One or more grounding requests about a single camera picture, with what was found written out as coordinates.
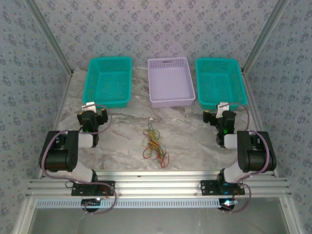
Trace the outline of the teal plastic basket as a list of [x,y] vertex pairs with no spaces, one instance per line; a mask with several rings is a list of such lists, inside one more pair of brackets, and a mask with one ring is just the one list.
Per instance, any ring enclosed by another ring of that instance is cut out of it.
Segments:
[[124,108],[131,99],[132,59],[100,57],[90,60],[82,102]]
[[247,105],[248,98],[237,60],[198,58],[195,61],[198,101],[205,110],[215,110],[221,102],[231,103],[230,110]]

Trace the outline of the lilac plastic basket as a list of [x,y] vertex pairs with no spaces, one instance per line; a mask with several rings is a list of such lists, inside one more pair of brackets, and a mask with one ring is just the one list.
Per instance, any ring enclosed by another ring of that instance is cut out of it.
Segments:
[[188,60],[151,58],[147,60],[150,102],[153,108],[190,106],[195,90]]

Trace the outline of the black controller board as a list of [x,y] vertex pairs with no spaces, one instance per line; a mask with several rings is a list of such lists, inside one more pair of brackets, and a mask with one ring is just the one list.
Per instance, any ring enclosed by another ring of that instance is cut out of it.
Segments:
[[100,206],[101,200],[95,199],[95,198],[89,198],[89,199],[82,199],[81,206]]
[[229,212],[234,209],[235,205],[238,204],[238,201],[235,199],[220,198],[219,203],[220,203],[220,207],[218,208],[219,210]]

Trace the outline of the aluminium table side rail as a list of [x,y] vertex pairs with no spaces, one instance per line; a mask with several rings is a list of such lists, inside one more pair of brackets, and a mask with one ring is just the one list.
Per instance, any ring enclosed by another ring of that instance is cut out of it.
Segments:
[[245,85],[246,94],[248,97],[249,113],[252,118],[252,126],[253,126],[252,129],[257,131],[265,131],[249,81],[247,77],[244,76],[243,74],[242,77]]
[[62,114],[64,105],[65,105],[66,96],[67,96],[67,93],[68,93],[68,90],[69,90],[69,85],[70,85],[73,73],[74,73],[74,71],[72,71],[70,73],[70,75],[68,77],[68,81],[67,81],[67,83],[65,85],[65,91],[64,91],[64,93],[62,95],[61,103],[60,103],[59,110],[58,110],[57,117],[56,117],[56,121],[54,123],[54,127],[53,127],[53,130],[52,130],[53,135],[48,137],[48,143],[47,144],[44,143],[43,148],[42,148],[44,151],[43,151],[41,159],[39,160],[41,164],[40,164],[40,170],[39,170],[38,179],[42,179],[44,176],[48,176],[48,177],[50,177],[52,179],[54,178],[53,176],[48,175],[48,173],[47,173],[47,171],[45,169],[45,163],[46,163],[46,159],[47,159],[47,156],[48,156],[48,152],[50,151],[51,146],[53,145],[53,143],[56,140],[56,138],[59,135],[61,135],[62,133],[65,133],[66,131],[68,131],[68,130],[58,130],[58,126],[59,126],[59,123],[60,123],[61,114]]

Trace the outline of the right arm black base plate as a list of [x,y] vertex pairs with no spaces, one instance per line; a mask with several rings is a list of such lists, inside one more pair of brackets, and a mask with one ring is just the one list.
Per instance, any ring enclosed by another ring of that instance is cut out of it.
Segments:
[[217,180],[202,180],[200,182],[202,195],[244,195],[245,190],[238,184],[219,182]]

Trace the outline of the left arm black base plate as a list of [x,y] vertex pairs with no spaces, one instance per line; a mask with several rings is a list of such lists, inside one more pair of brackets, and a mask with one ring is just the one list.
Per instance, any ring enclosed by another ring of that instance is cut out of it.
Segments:
[[71,196],[114,196],[114,192],[110,187],[115,188],[115,181],[100,181],[101,184],[77,184],[72,186]]

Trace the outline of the aluminium mounting rail frame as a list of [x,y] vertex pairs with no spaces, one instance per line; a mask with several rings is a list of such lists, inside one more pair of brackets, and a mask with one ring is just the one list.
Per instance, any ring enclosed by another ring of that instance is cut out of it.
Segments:
[[[201,197],[201,180],[216,179],[218,171],[97,171],[100,180],[113,180],[120,198],[195,198]],[[259,174],[247,179],[252,197],[291,196],[290,183],[286,178],[276,177],[273,172]],[[37,198],[69,197],[71,189],[65,181],[42,177],[28,182],[27,196]]]

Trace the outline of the aluminium corner post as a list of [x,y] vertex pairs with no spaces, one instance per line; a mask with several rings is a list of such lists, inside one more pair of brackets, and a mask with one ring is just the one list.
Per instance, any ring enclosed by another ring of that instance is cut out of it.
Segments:
[[244,76],[246,76],[252,69],[289,2],[290,0],[276,0],[276,3],[269,14],[263,29],[261,30],[251,52],[249,53],[249,56],[246,59],[246,62],[241,69]]
[[25,4],[27,5],[29,11],[31,12],[34,20],[36,21],[37,25],[39,26],[41,32],[43,33],[47,43],[51,47],[52,51],[54,52],[57,60],[59,61],[60,65],[62,66],[63,70],[68,73],[69,75],[72,74],[72,69],[61,50],[56,38],[54,37],[52,31],[50,30],[43,14],[41,13],[38,5],[36,4],[35,0],[24,0]]

